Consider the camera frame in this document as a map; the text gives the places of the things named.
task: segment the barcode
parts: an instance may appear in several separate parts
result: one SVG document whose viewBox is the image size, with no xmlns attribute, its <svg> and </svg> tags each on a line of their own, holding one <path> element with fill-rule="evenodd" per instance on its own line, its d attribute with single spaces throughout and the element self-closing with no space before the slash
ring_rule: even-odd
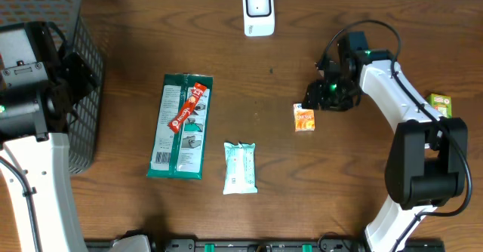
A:
<svg viewBox="0 0 483 252">
<path fill-rule="evenodd" d="M 171 153 L 169 153 L 169 152 L 157 152 L 156 153 L 156 160 L 154 161 L 154 163 L 169 164 L 170 159 L 171 159 Z"/>
</svg>

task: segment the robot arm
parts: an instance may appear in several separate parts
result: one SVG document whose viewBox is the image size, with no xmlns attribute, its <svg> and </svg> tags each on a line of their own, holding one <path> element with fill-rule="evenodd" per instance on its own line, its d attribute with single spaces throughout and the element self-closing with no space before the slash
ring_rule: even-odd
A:
<svg viewBox="0 0 483 252">
<path fill-rule="evenodd" d="M 64 39 L 59 51 L 52 28 Z M 72 106 L 98 86 L 97 77 L 62 32 L 42 22 L 0 28 L 0 76 L 0 156 L 6 163 L 0 170 L 21 249 L 87 252 L 68 171 L 67 113 L 78 118 Z M 31 187 L 27 195 L 24 180 Z M 33 204 L 27 204 L 26 196 Z M 111 251 L 146 252 L 150 247 L 146 236 L 139 235 L 116 242 Z"/>
<path fill-rule="evenodd" d="M 408 98 L 406 93 L 397 85 L 391 75 L 391 60 L 378 60 L 368 65 L 364 65 L 361 70 L 360 87 L 364 93 L 369 95 L 377 104 L 381 112 L 386 117 L 392 130 L 395 132 L 399 123 L 410 120 L 419 123 L 431 122 L 431 120 L 419 112 L 416 105 Z M 426 101 L 416 92 L 404 77 L 401 67 L 398 63 L 395 65 L 396 71 L 399 71 L 399 78 L 406 88 L 421 102 Z M 442 114 L 433 109 L 428 104 L 428 111 L 437 119 Z M 376 219 L 369 223 L 365 228 L 365 238 L 371 251 L 388 251 L 390 252 L 395 242 L 402 235 L 403 231 L 411 224 L 414 216 L 418 213 L 433 212 L 437 207 L 421 205 L 411 208 L 410 210 L 402 210 L 401 205 L 394 202 L 390 196 L 387 197 L 383 207 L 376 216 Z M 397 251 L 405 248 L 405 242 L 409 235 L 416 229 L 420 221 L 413 226 L 412 230 L 401 240 Z"/>
<path fill-rule="evenodd" d="M 438 124 L 451 133 L 465 156 L 466 125 L 459 118 L 446 119 L 433 109 L 395 62 L 398 83 L 391 69 L 391 53 L 369 49 L 363 32 L 345 34 L 337 47 L 340 63 L 331 61 L 327 54 L 316 63 L 324 79 L 309 85 L 303 107 L 345 111 L 354 106 L 353 97 L 358 97 L 357 106 L 360 94 L 365 93 L 380 108 L 395 133 L 385 172 L 389 195 L 376 219 L 365 228 L 362 249 L 370 252 L 403 250 L 407 238 L 425 215 L 463 192 L 463 165 Z M 423 104 L 434 119 L 421 112 L 415 100 Z M 426 158 L 425 149 L 439 151 L 438 157 Z"/>
</svg>

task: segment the orange snack packet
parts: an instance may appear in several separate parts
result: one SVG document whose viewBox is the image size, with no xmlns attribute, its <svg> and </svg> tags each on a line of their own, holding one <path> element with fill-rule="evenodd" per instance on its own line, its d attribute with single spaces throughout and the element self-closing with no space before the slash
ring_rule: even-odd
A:
<svg viewBox="0 0 483 252">
<path fill-rule="evenodd" d="M 174 133 L 180 132 L 181 125 L 185 122 L 189 115 L 195 110 L 196 104 L 199 101 L 199 98 L 203 95 L 206 91 L 206 86 L 199 84 L 198 82 L 195 83 L 195 87 L 191 90 L 191 96 L 188 100 L 184 103 L 181 110 L 178 112 L 178 115 L 168 123 L 168 127 L 174 131 Z"/>
<path fill-rule="evenodd" d="M 302 104 L 294 104 L 295 131 L 314 131 L 315 116 L 313 109 L 302 109 Z"/>
</svg>

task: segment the small juice box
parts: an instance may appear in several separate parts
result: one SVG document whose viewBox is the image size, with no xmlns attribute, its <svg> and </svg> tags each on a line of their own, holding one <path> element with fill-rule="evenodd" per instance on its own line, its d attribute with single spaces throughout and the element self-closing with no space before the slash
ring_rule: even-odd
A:
<svg viewBox="0 0 483 252">
<path fill-rule="evenodd" d="M 302 104 L 294 104 L 295 131 L 314 131 L 315 116 L 313 109 L 302 109 Z"/>
<path fill-rule="evenodd" d="M 446 118 L 451 118 L 451 97 L 443 96 L 440 94 L 430 94 L 427 97 L 429 105 L 437 109 Z"/>
</svg>

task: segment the white device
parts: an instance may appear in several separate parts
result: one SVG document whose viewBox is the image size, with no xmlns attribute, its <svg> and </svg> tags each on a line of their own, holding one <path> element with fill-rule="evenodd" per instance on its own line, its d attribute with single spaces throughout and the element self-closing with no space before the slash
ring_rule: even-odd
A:
<svg viewBox="0 0 483 252">
<path fill-rule="evenodd" d="M 268 36 L 275 31 L 273 0 L 243 0 L 245 35 Z"/>
</svg>

